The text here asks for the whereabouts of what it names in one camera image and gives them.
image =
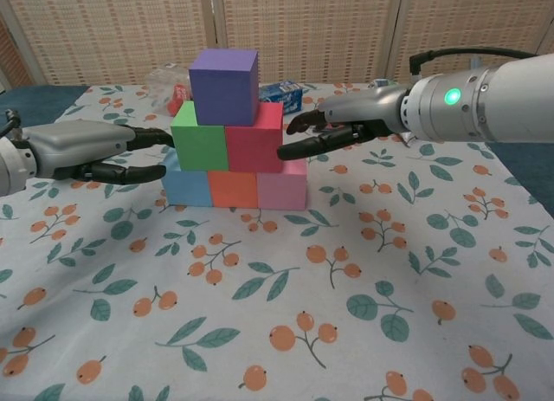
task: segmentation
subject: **foam cube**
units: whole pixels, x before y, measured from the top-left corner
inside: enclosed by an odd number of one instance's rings
[[[188,100],[171,122],[171,134],[182,170],[228,170],[225,129],[199,126],[195,102]]]
[[[258,173],[260,209],[304,210],[307,201],[307,163],[286,161],[281,173]]]
[[[230,171],[278,173],[283,162],[277,148],[283,144],[283,104],[260,102],[254,126],[226,126]]]
[[[200,126],[252,126],[258,108],[258,52],[205,49],[189,67]]]
[[[255,173],[208,171],[208,180],[215,207],[258,207]]]
[[[169,150],[163,164],[166,173],[162,185],[169,204],[213,206],[206,171],[182,171],[174,149]]]

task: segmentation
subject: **red block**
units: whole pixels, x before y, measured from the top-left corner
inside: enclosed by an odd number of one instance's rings
[[[253,126],[226,126],[230,171],[278,173],[283,162],[277,148],[283,144],[282,102],[260,102]]]
[[[208,171],[208,181],[216,208],[258,207],[258,184],[254,173]]]

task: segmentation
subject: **orange block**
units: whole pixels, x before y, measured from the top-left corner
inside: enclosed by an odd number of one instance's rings
[[[255,173],[208,171],[208,181],[215,207],[258,207],[258,184]]]

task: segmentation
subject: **floral tablecloth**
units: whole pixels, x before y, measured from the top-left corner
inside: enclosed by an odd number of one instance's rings
[[[304,110],[364,87],[305,85]],[[76,119],[171,122],[117,85]],[[303,212],[168,206],[160,182],[2,198],[0,399],[554,398],[552,219],[485,145],[309,161]]]

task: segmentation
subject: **red object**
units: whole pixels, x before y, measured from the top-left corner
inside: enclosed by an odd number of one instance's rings
[[[183,84],[178,83],[173,87],[173,97],[167,104],[167,111],[172,117],[176,116],[183,102],[188,99],[187,88]]]

